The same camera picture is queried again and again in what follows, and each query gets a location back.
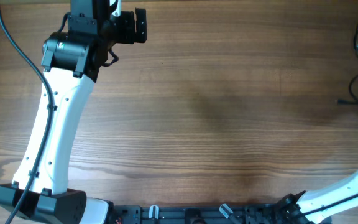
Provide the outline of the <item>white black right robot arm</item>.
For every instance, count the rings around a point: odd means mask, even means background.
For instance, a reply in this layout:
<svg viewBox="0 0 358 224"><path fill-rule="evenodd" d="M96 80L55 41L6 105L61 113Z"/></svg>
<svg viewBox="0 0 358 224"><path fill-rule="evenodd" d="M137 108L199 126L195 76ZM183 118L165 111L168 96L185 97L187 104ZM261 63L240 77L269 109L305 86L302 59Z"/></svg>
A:
<svg viewBox="0 0 358 224"><path fill-rule="evenodd" d="M323 189L288 194L273 207L274 223L323 223L331 215L358 207L358 170Z"/></svg>

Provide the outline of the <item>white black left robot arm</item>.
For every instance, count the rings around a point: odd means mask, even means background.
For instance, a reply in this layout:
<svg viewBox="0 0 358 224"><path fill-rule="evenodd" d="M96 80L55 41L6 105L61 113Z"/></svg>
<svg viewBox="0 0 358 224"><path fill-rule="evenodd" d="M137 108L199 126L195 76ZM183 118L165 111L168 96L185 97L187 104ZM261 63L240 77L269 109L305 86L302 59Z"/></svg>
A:
<svg viewBox="0 0 358 224"><path fill-rule="evenodd" d="M68 187L78 123L99 70L116 63L116 44L147 40L147 12L122 11L119 1L72 1L60 28L42 47L35 72L42 94L23 160L0 206L11 217L40 223L122 223L110 201Z"/></svg>

